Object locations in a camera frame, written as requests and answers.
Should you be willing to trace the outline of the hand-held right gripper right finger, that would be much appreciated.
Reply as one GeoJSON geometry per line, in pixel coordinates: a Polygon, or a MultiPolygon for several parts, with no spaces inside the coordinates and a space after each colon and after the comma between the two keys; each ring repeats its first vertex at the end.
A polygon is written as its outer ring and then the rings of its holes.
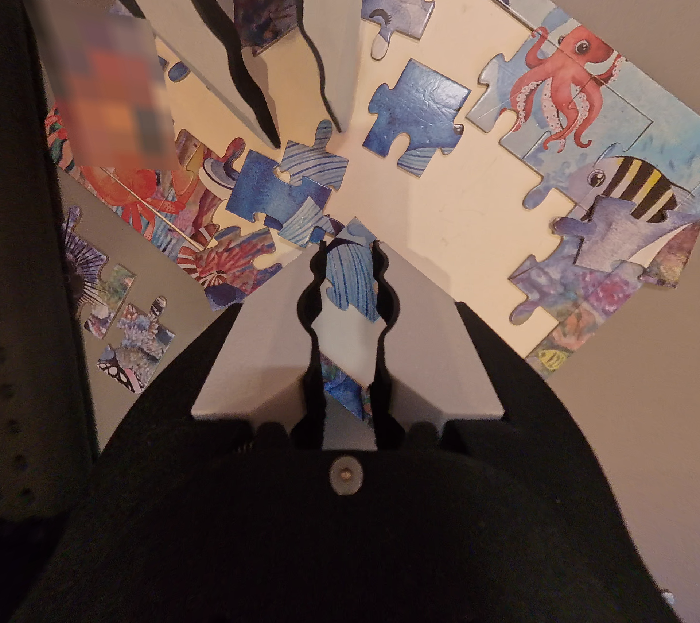
{"type": "Polygon", "coordinates": [[[377,342],[370,401],[376,437],[404,437],[428,423],[499,420],[503,405],[453,298],[386,243],[371,245],[377,342]]]}

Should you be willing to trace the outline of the striped purple puzzle piece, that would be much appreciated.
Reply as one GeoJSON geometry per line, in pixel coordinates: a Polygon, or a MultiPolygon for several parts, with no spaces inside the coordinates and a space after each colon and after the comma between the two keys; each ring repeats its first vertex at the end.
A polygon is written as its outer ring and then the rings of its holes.
{"type": "Polygon", "coordinates": [[[576,265],[610,273],[616,262],[631,260],[653,242],[698,220],[692,214],[672,210],[661,222],[651,223],[632,217],[634,207],[632,201],[598,196],[588,221],[560,217],[552,229],[561,236],[581,238],[576,265]]]}

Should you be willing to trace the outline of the pale blue octopus puzzle piece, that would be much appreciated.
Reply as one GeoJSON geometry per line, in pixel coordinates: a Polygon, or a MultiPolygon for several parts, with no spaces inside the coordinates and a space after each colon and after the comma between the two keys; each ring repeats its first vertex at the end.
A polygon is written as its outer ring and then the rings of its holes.
{"type": "Polygon", "coordinates": [[[630,146],[650,125],[650,120],[621,98],[608,86],[600,88],[603,104],[595,121],[582,134],[581,141],[590,141],[586,148],[576,146],[574,133],[565,141],[561,152],[560,140],[553,140],[548,148],[543,144],[551,134],[565,128],[565,117],[547,121],[541,108],[543,92],[548,84],[536,93],[536,102],[530,119],[518,131],[511,131],[501,138],[500,144],[541,174],[548,183],[565,186],[569,178],[583,166],[594,163],[613,143],[630,146]]]}

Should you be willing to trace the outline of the blue watercolour puzzle piece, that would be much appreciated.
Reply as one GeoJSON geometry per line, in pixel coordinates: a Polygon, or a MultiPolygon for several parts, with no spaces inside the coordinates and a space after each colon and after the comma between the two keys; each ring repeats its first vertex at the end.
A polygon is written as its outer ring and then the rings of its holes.
{"type": "Polygon", "coordinates": [[[330,189],[305,176],[298,185],[285,182],[275,174],[277,166],[267,156],[249,151],[227,210],[251,222],[256,213],[265,214],[268,227],[277,226],[280,237],[300,247],[320,242],[325,233],[340,233],[343,225],[323,212],[330,189]]]}

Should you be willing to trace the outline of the purple urchin puzzle piece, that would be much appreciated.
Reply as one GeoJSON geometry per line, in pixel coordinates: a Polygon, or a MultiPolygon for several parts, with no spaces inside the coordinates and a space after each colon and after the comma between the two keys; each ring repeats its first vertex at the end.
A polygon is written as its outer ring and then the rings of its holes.
{"type": "Polygon", "coordinates": [[[101,277],[109,258],[75,233],[75,226],[81,216],[81,208],[71,206],[61,226],[68,284],[75,317],[80,318],[82,308],[89,306],[90,315],[84,328],[96,338],[103,339],[122,307],[136,275],[117,264],[108,278],[101,277]]]}

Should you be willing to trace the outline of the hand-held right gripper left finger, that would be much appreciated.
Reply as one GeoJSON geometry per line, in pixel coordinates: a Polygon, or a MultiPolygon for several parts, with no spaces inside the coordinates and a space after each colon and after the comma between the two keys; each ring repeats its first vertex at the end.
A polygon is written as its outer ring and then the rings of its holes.
{"type": "Polygon", "coordinates": [[[311,244],[243,303],[194,405],[197,420],[280,423],[323,436],[319,339],[326,243],[311,244]]]}

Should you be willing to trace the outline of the octopus arms puzzle piece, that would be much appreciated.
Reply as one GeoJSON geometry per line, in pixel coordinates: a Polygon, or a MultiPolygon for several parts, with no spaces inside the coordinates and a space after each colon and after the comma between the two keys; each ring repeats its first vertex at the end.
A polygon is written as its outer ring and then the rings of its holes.
{"type": "Polygon", "coordinates": [[[487,63],[478,80],[485,92],[468,112],[472,124],[489,132],[511,111],[512,131],[540,125],[554,139],[568,138],[578,125],[575,97],[586,80],[580,65],[551,35],[550,28],[540,26],[511,59],[498,54],[487,63]]]}

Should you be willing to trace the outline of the striped fish puzzle piece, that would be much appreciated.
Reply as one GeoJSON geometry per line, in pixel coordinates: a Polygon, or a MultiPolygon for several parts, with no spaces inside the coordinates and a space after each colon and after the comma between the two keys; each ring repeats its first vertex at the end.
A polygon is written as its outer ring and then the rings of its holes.
{"type": "Polygon", "coordinates": [[[631,216],[642,222],[660,223],[666,213],[690,210],[695,195],[672,182],[649,161],[609,150],[595,162],[587,163],[568,175],[549,176],[524,199],[528,208],[538,206],[550,190],[559,190],[574,202],[569,217],[588,221],[599,197],[634,203],[631,216]]]}

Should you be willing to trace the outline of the sea print puzzle tray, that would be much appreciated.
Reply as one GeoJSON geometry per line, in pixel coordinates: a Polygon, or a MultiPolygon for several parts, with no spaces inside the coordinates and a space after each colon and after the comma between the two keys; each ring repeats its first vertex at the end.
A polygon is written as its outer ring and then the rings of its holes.
{"type": "MultiPolygon", "coordinates": [[[[217,1],[234,22],[233,1],[217,1]]],[[[551,0],[426,1],[435,5],[421,39],[393,33],[387,53],[379,61],[370,52],[380,27],[361,17],[358,79],[346,131],[337,130],[321,98],[319,66],[300,29],[302,0],[298,0],[298,24],[291,32],[257,57],[250,47],[241,46],[246,67],[265,94],[280,147],[268,146],[255,135],[192,69],[178,83],[164,75],[174,136],[177,139],[179,131],[185,129],[217,156],[225,155],[233,139],[243,138],[246,148],[233,163],[239,174],[253,150],[275,161],[275,174],[290,182],[290,174],[279,168],[287,142],[312,146],[319,122],[330,120],[333,131],[326,149],[349,163],[341,188],[329,187],[323,212],[343,226],[354,217],[362,220],[455,299],[474,307],[539,373],[548,376],[644,284],[639,276],[678,230],[631,260],[616,262],[604,282],[564,321],[557,321],[539,307],[524,323],[513,324],[510,314],[527,295],[509,281],[509,276],[530,255],[541,262],[565,240],[578,249],[582,240],[553,232],[553,222],[569,217],[575,205],[559,190],[550,190],[538,206],[525,206],[526,196],[544,178],[500,144],[512,131],[513,112],[502,114],[489,132],[468,120],[468,112],[485,92],[485,86],[478,82],[483,69],[498,54],[511,59],[533,30],[546,25],[556,44],[580,65],[580,76],[586,80],[575,97],[579,110],[578,125],[572,132],[576,146],[590,145],[590,141],[582,142],[581,136],[602,108],[600,88],[608,86],[643,113],[650,125],[630,146],[613,143],[603,153],[615,149],[642,158],[672,182],[691,190],[693,207],[674,211],[692,214],[697,221],[699,115],[551,0]],[[464,128],[457,146],[449,155],[437,150],[420,178],[397,165],[409,145],[407,134],[395,138],[385,157],[363,147],[377,119],[368,111],[373,94],[383,84],[394,88],[411,58],[471,90],[454,120],[464,128]]],[[[155,37],[160,57],[185,63],[156,32],[155,37]]],[[[58,111],[50,112],[47,127],[59,167],[106,205],[74,163],[69,132],[60,124],[58,111]]],[[[257,268],[283,265],[299,250],[301,246],[279,236],[277,226],[267,226],[265,214],[256,213],[251,222],[229,212],[230,195],[216,209],[213,222],[192,238],[176,228],[177,214],[161,211],[155,214],[150,241],[135,232],[175,265],[183,245],[196,251],[210,248],[217,243],[216,236],[232,226],[239,227],[242,235],[269,228],[276,250],[256,258],[257,268]]],[[[132,228],[121,218],[121,207],[106,207],[132,228]]]]}

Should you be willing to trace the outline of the dark blue puzzle piece with eye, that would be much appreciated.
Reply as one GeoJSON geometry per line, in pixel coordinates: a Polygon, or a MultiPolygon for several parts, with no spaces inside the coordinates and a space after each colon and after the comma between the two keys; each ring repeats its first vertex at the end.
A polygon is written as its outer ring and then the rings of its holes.
{"type": "Polygon", "coordinates": [[[444,155],[457,146],[464,127],[454,120],[471,90],[414,58],[409,59],[394,88],[380,85],[368,111],[377,119],[363,147],[385,157],[397,136],[407,134],[409,145],[398,167],[420,178],[437,150],[444,155]]]}

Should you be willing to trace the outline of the orange crab puzzle piece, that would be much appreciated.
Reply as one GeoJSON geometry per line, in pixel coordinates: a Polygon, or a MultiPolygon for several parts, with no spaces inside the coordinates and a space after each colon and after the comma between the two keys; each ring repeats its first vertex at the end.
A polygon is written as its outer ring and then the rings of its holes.
{"type": "Polygon", "coordinates": [[[151,240],[157,211],[177,214],[185,208],[181,200],[156,197],[158,188],[155,171],[146,169],[116,169],[116,174],[98,166],[82,166],[82,175],[108,206],[121,207],[121,218],[151,240]]]}

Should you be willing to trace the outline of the purple pink coral puzzle piece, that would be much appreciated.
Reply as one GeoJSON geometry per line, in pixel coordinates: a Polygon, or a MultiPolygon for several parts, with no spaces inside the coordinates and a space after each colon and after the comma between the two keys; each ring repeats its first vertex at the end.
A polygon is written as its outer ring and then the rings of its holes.
{"type": "Polygon", "coordinates": [[[509,281],[527,295],[510,314],[513,324],[524,323],[539,307],[557,321],[564,321],[604,282],[606,272],[574,263],[577,252],[578,246],[565,240],[541,262],[530,255],[509,276],[509,281]]]}

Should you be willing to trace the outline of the coral and purple puzzle piece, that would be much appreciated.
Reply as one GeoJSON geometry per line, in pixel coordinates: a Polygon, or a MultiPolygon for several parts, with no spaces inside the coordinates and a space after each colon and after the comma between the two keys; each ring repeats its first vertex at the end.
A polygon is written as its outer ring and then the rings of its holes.
{"type": "Polygon", "coordinates": [[[241,46],[254,57],[283,38],[298,25],[298,0],[232,0],[234,26],[241,46]]]}

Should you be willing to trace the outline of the pale striped puzzle piece with fin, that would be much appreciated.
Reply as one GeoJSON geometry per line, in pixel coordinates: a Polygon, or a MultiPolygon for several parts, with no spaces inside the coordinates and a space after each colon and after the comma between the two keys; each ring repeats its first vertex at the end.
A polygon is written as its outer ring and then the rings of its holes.
{"type": "Polygon", "coordinates": [[[354,217],[328,245],[326,294],[342,311],[354,306],[370,322],[379,318],[371,245],[377,237],[354,217]]]}

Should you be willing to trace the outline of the grey brown triangle puzzle piece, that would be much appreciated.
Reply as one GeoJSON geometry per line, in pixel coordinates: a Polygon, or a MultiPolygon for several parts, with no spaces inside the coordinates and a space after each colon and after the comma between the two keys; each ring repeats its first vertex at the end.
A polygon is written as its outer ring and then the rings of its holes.
{"type": "Polygon", "coordinates": [[[642,283],[676,288],[699,236],[699,221],[682,227],[669,239],[639,276],[642,283]]]}

